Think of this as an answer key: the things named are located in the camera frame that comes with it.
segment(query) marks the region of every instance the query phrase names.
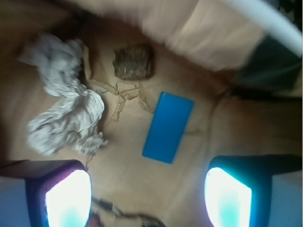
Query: white light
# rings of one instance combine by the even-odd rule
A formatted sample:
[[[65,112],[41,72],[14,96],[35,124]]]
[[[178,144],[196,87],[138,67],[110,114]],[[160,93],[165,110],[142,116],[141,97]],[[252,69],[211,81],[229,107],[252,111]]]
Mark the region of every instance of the white light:
[[[45,195],[50,227],[84,227],[91,206],[91,182],[84,170],[75,170]]]
[[[250,225],[251,189],[221,168],[215,167],[207,172],[204,196],[213,226]]]

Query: blue phone case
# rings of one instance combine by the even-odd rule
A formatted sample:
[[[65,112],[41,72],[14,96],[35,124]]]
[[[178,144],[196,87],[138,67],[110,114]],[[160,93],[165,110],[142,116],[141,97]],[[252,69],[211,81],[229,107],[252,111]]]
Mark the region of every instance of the blue phone case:
[[[194,102],[162,92],[143,156],[172,164]]]

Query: teal light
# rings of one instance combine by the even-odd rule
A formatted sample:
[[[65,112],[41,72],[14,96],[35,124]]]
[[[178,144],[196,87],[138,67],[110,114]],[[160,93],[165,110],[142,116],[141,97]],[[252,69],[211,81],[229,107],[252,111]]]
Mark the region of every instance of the teal light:
[[[84,227],[91,206],[91,182],[84,170],[75,170],[45,195],[49,227]]]
[[[221,168],[211,168],[205,179],[205,204],[214,227],[250,225],[251,189]]]

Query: crumpled paper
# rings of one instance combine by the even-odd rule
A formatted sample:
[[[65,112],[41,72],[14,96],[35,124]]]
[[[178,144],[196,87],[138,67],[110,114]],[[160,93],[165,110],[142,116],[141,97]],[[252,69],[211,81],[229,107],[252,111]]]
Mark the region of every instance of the crumpled paper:
[[[19,57],[38,67],[46,93],[62,98],[28,123],[28,144],[39,154],[52,155],[67,145],[82,154],[95,154],[107,144],[98,132],[102,98],[78,79],[82,57],[81,40],[63,43],[49,34],[42,34]]]

